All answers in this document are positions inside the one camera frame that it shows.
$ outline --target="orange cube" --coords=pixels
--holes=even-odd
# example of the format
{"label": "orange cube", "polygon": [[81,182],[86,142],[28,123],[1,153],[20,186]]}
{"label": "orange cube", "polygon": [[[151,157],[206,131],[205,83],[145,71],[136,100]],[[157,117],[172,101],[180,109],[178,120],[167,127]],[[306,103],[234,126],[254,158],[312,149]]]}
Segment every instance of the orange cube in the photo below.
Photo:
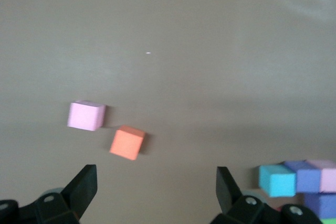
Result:
{"label": "orange cube", "polygon": [[110,153],[136,160],[145,132],[123,125],[115,133]]}

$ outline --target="blue block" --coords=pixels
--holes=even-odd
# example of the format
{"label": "blue block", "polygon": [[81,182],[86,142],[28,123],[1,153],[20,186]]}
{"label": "blue block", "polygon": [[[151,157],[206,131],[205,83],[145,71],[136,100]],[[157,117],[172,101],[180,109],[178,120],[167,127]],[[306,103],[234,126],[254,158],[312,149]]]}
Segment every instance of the blue block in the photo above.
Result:
{"label": "blue block", "polygon": [[285,161],[284,165],[296,172],[297,193],[318,193],[320,191],[321,170],[305,161]]}
{"label": "blue block", "polygon": [[284,165],[261,165],[259,187],[269,197],[293,197],[296,193],[296,174]]}
{"label": "blue block", "polygon": [[336,194],[305,194],[304,203],[320,219],[336,218]]}

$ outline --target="foam block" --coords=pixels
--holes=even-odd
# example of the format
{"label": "foam block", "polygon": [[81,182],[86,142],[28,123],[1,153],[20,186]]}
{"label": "foam block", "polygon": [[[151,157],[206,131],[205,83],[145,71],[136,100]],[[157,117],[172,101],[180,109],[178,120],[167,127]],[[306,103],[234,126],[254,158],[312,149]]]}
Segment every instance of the foam block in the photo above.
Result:
{"label": "foam block", "polygon": [[306,160],[321,170],[320,192],[336,193],[336,163],[329,160]]}
{"label": "foam block", "polygon": [[304,203],[320,219],[336,218],[336,194],[305,194]]}
{"label": "foam block", "polygon": [[115,133],[110,153],[136,160],[145,132],[123,125]]}
{"label": "foam block", "polygon": [[331,219],[321,219],[323,224],[336,224],[336,218]]}
{"label": "foam block", "polygon": [[284,165],[261,165],[259,186],[269,197],[293,197],[296,191],[296,174]]}
{"label": "foam block", "polygon": [[305,161],[285,161],[284,165],[296,172],[297,193],[318,193],[321,170]]}
{"label": "foam block", "polygon": [[95,131],[102,127],[106,106],[89,101],[71,103],[68,126],[82,130]]}

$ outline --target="purple block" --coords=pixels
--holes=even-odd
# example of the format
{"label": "purple block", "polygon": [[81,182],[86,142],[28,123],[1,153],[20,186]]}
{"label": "purple block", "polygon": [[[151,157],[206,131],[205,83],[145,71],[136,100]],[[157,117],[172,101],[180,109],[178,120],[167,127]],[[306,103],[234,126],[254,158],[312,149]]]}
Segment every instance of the purple block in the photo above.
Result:
{"label": "purple block", "polygon": [[297,193],[318,193],[321,170],[305,161],[285,161],[284,165],[296,172]]}
{"label": "purple block", "polygon": [[305,194],[304,203],[320,219],[336,218],[336,194]]}
{"label": "purple block", "polygon": [[329,160],[306,160],[321,170],[320,192],[336,193],[336,163]]}
{"label": "purple block", "polygon": [[106,106],[89,101],[71,103],[68,126],[82,130],[95,131],[102,127]]}

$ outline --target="metal object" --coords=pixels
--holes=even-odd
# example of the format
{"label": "metal object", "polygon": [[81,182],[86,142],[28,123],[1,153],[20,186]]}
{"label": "metal object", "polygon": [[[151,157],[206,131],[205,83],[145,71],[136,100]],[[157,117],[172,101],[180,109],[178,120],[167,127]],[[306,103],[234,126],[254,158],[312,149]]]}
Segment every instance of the metal object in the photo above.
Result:
{"label": "metal object", "polygon": [[289,208],[289,210],[292,212],[292,214],[294,215],[303,215],[303,212],[300,208],[296,207],[296,206],[291,206]]}
{"label": "metal object", "polygon": [[1,224],[78,224],[97,192],[96,165],[86,165],[61,193],[49,193],[18,207],[0,200]]}
{"label": "metal object", "polygon": [[286,204],[281,211],[242,195],[227,167],[218,167],[216,194],[222,213],[211,224],[322,224],[307,207]]}
{"label": "metal object", "polygon": [[257,204],[257,201],[252,197],[248,197],[245,200],[246,200],[246,203],[248,203],[250,205],[256,205]]}

